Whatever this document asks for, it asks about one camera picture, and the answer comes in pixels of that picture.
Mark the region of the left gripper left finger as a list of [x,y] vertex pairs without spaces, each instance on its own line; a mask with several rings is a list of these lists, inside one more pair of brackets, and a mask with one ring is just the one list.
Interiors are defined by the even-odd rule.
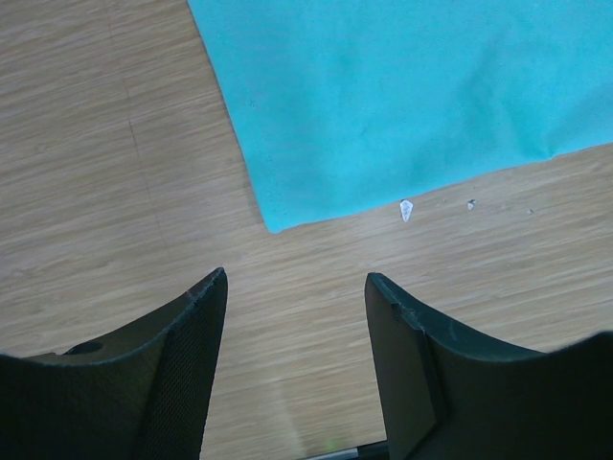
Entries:
[[5,459],[196,459],[216,374],[228,280],[62,354],[1,357]]

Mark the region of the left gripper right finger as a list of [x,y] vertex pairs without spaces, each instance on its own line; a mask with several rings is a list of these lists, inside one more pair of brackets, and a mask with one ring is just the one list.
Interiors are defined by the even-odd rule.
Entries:
[[379,273],[365,305],[393,459],[608,459],[612,335],[549,353],[481,333]]

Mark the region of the teal t shirt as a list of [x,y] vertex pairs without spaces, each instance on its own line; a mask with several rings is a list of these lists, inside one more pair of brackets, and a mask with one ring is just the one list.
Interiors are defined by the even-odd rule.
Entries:
[[608,1],[192,1],[273,233],[612,140]]

